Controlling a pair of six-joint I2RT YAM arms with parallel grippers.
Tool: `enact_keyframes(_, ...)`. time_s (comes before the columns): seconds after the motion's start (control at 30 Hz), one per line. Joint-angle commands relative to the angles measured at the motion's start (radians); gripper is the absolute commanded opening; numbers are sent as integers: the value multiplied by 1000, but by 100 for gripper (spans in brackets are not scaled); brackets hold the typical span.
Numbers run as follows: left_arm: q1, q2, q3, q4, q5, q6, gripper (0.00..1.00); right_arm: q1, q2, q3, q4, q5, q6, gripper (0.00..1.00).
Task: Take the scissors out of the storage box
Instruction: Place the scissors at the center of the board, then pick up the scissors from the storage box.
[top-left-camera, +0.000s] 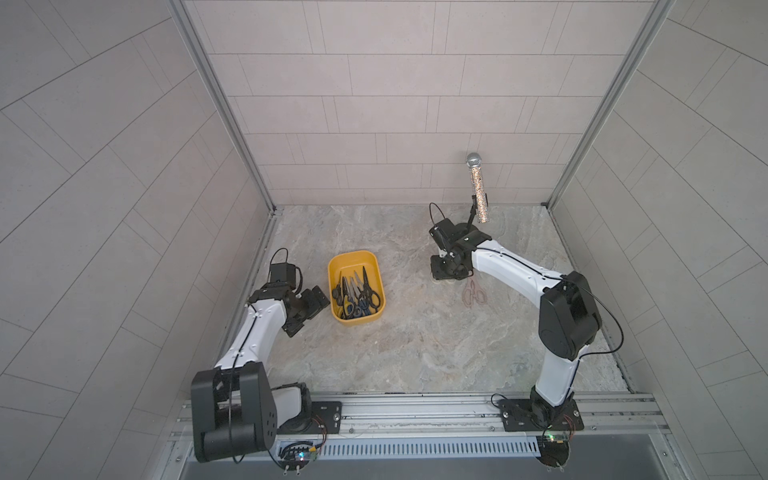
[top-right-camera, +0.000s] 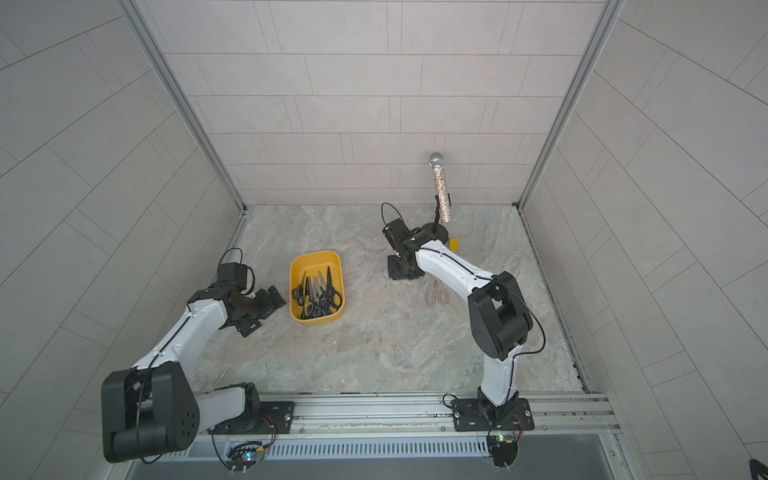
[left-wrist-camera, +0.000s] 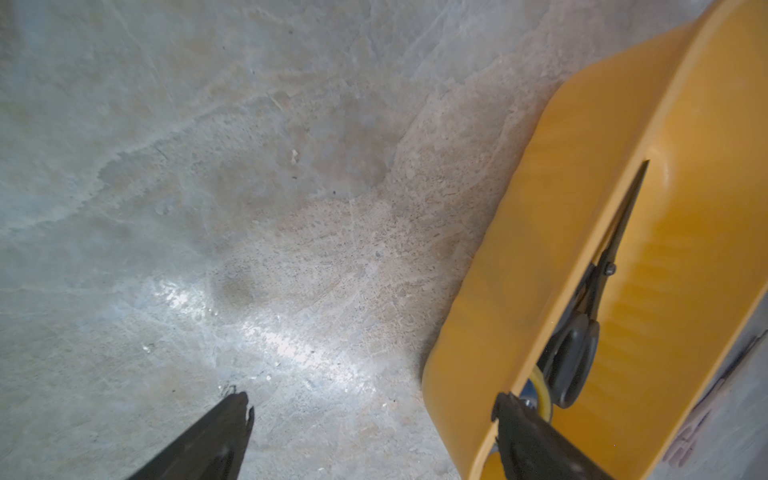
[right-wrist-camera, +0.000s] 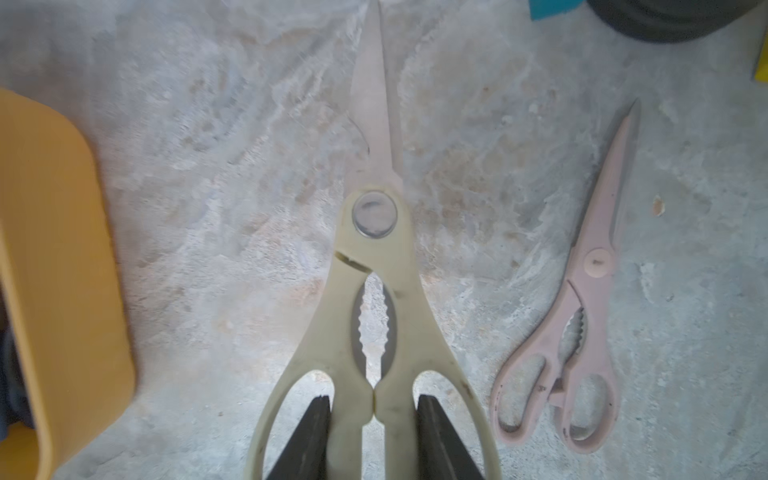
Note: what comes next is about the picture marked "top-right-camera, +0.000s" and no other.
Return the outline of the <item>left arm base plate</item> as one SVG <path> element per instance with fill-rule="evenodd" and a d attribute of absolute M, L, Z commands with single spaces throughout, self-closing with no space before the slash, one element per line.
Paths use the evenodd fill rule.
<path fill-rule="evenodd" d="M 288 434 L 293 421 L 295 403 L 290 401 L 262 402 L 256 413 L 245 412 L 208 430 L 213 435 L 271 435 Z"/>

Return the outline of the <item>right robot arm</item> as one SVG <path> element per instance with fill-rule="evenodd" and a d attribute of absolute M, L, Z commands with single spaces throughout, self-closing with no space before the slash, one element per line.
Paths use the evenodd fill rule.
<path fill-rule="evenodd" d="M 529 332 L 540 324 L 517 280 L 506 271 L 493 274 L 474 266 L 435 234 L 410 229 L 400 218 L 387 223 L 382 233 L 395 251 L 388 257 L 392 280 L 430 274 L 466 302 L 472 337 L 485 355 L 479 411 L 488 421 L 502 420 L 517 404 L 518 360 L 526 354 Z"/>

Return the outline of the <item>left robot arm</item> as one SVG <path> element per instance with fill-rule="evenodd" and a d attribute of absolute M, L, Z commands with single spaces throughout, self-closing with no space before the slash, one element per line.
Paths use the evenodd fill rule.
<path fill-rule="evenodd" d="M 253 383 L 196 393 L 187 378 L 216 332 L 233 327 L 248 336 L 285 304 L 275 287 L 252 296 L 232 283 L 195 292 L 178 322 L 148 354 L 103 381 L 105 459 L 120 463 L 182 451 L 202 431 L 271 436 L 285 432 L 262 405 Z"/>

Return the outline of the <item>blue handled scissors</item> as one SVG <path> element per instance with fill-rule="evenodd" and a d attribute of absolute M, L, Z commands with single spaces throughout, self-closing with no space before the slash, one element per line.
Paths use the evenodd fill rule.
<path fill-rule="evenodd" d="M 315 276 L 306 277 L 306 303 L 301 308 L 300 319 L 317 319 L 328 314 L 328 303 L 320 288 L 319 280 Z"/>

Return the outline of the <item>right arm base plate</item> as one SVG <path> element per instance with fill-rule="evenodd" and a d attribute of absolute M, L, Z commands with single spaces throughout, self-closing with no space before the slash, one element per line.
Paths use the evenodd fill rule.
<path fill-rule="evenodd" d="M 535 429 L 529 402 L 516 398 L 501 407 L 486 400 L 452 399 L 447 406 L 452 411 L 457 432 L 522 431 Z"/>

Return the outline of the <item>yellow plastic storage box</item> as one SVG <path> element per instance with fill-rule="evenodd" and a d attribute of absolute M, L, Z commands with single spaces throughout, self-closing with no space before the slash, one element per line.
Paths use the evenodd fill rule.
<path fill-rule="evenodd" d="M 341 260 L 331 250 L 296 257 L 290 267 L 290 313 L 303 325 L 320 325 L 341 318 L 345 293 Z"/>

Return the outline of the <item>pink handled scissors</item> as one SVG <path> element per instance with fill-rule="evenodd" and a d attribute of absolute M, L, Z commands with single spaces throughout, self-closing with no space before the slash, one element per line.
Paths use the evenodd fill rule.
<path fill-rule="evenodd" d="M 446 305 L 448 302 L 449 292 L 444 284 L 436 277 L 432 277 L 425 294 L 425 303 L 429 308 L 433 308 L 438 304 Z"/>

